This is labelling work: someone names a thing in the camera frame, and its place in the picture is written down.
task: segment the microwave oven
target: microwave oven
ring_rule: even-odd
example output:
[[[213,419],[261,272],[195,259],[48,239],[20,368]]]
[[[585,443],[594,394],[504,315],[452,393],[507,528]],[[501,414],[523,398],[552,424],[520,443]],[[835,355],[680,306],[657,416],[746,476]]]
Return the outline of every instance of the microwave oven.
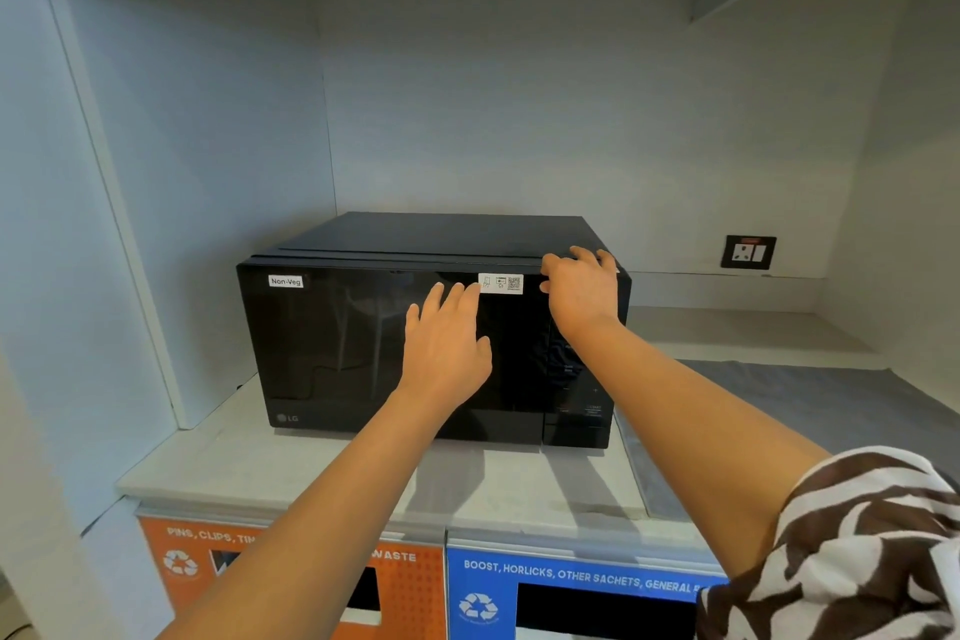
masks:
[[[359,431],[401,378],[407,308],[480,282],[492,372],[438,437],[606,448],[613,403],[540,291],[543,256],[571,245],[604,248],[582,217],[348,212],[254,254],[237,274],[270,424]]]

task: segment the brown and white striped shirt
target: brown and white striped shirt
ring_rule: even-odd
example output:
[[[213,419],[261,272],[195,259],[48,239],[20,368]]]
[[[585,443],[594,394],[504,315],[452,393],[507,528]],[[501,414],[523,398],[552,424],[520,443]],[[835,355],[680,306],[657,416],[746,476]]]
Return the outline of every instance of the brown and white striped shirt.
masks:
[[[774,549],[704,590],[699,640],[960,640],[960,490],[896,448],[842,452],[803,476]]]

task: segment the sticker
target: sticker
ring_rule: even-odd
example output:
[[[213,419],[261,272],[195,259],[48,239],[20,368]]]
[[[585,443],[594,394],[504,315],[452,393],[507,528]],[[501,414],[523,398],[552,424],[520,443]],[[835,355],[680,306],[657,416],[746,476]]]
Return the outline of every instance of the sticker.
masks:
[[[273,288],[303,288],[303,276],[268,276],[267,282]]]
[[[519,273],[478,273],[480,293],[523,294],[523,276]]]

